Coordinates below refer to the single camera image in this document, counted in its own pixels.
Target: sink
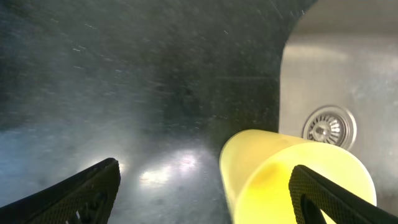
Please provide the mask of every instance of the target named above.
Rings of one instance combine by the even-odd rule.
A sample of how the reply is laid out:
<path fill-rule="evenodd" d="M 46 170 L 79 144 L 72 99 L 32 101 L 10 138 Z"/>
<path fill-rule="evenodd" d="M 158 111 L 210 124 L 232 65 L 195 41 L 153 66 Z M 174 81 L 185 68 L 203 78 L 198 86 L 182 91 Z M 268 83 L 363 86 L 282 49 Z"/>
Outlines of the sink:
<path fill-rule="evenodd" d="M 398 215 L 398 1 L 319 1 L 286 43 L 279 132 L 339 145 Z"/>

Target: yellow bowl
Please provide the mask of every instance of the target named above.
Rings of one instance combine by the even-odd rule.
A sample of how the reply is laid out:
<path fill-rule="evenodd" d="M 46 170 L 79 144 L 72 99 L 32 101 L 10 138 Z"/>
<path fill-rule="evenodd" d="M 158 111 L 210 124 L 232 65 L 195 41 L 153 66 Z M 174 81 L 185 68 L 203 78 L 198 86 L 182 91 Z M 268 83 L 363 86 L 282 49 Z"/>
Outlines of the yellow bowl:
<path fill-rule="evenodd" d="M 348 151 L 283 134 L 247 130 L 229 139 L 220 157 L 234 223 L 296 223 L 288 183 L 299 164 L 376 205 L 369 172 Z M 334 223 L 325 218 L 327 223 Z"/>

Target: sink drain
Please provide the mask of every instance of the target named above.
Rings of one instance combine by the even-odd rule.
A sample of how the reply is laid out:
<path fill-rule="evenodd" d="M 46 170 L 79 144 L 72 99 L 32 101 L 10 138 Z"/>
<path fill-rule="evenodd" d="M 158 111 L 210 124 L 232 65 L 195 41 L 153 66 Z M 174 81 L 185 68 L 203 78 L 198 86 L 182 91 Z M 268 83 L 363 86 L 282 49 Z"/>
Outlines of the sink drain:
<path fill-rule="evenodd" d="M 349 150 L 355 136 L 356 124 L 353 115 L 337 106 L 325 106 L 317 109 L 307 119 L 302 137 Z"/>

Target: countertop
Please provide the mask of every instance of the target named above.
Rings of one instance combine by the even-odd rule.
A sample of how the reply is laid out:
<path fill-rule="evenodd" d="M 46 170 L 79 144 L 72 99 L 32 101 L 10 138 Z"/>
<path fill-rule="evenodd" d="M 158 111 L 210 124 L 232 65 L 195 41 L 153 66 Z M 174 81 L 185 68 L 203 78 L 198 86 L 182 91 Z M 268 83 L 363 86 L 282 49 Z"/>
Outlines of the countertop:
<path fill-rule="evenodd" d="M 109 223 L 231 223 L 218 159 L 277 131 L 282 51 L 315 0 L 0 2 L 0 206 L 107 157 Z"/>

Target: stainless steel sink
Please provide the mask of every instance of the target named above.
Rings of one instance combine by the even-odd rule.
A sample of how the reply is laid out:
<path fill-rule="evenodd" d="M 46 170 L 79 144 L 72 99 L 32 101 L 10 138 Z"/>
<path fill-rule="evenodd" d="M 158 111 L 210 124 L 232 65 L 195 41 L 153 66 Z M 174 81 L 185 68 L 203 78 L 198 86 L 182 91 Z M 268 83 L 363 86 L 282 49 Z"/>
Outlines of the stainless steel sink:
<path fill-rule="evenodd" d="M 281 66 L 279 132 L 349 150 L 398 215 L 398 1 L 316 3 Z"/>

